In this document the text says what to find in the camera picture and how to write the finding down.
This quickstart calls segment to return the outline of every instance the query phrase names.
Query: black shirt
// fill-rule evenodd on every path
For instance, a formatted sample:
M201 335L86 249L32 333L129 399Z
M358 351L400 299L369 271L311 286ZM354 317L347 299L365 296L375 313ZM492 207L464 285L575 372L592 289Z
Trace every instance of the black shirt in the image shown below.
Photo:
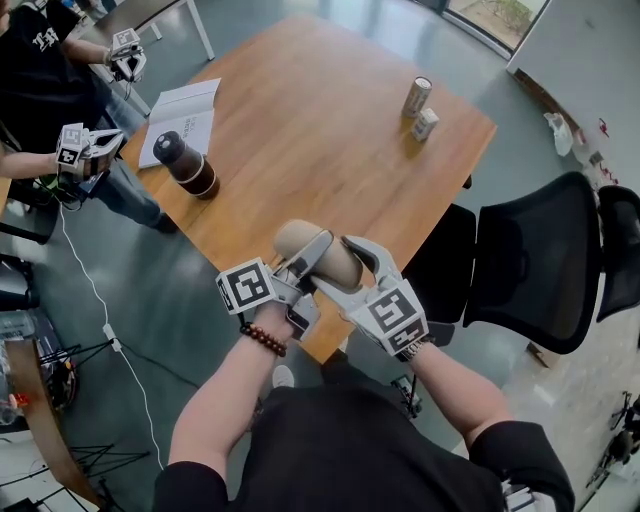
M110 91L87 66L74 66L62 52L60 43L77 16L58 0L47 4L47 18L29 6L10 16L9 29L0 36L0 121L22 151L52 153L65 124L95 127Z
M558 512L573 511L567 475L539 425L488 428L468 461L369 391L278 388L253 427L236 499L228 502L211 468L180 462L158 476L154 512L501 512L507 477L551 496Z

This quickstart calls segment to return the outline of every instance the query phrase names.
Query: can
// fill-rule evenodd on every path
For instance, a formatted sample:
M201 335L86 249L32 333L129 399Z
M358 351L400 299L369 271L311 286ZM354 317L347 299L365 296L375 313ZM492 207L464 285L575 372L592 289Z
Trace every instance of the can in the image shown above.
M430 108L425 108L418 114L415 123L413 123L411 135L418 142L424 142L436 127L438 121L440 121L440 118L436 113Z
M411 84L409 95L402 107L402 115L416 117L427 102L431 93L431 82L423 76L416 78Z

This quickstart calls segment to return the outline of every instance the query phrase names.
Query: black office chair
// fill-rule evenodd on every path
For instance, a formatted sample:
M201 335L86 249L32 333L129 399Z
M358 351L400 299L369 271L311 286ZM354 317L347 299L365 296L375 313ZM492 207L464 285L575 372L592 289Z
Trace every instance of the black office chair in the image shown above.
M568 173L521 199L480 210L464 326L502 325L558 354L584 340L601 269L596 202Z
M433 320L455 321L454 312L466 302L464 327L485 321L559 354L578 348L589 329L601 269L598 216L587 179L568 173L521 199L482 208L475 250L472 217L458 206L448 210L403 273L427 319L434 312L440 318Z
M454 324L469 295L476 244L476 216L452 204L405 267L427 319Z
M606 274L598 322L640 304L640 198L616 186L602 187L603 266Z

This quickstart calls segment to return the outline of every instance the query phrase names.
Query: thermos bottle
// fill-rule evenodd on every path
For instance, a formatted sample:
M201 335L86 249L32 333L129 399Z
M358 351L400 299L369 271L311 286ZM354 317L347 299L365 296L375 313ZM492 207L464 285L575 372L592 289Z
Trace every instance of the thermos bottle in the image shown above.
M189 194L198 199L212 199L218 193L220 181L207 159L177 132L160 135L153 145L153 154Z

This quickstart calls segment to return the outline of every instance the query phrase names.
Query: plastic bag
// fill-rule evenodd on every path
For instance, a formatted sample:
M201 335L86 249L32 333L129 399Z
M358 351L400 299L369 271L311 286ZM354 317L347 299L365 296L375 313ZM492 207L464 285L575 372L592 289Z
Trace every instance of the plastic bag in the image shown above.
M556 144L556 152L560 156L567 156L573 146L573 134L569 124L562 114L545 114L544 118L553 130L553 138Z

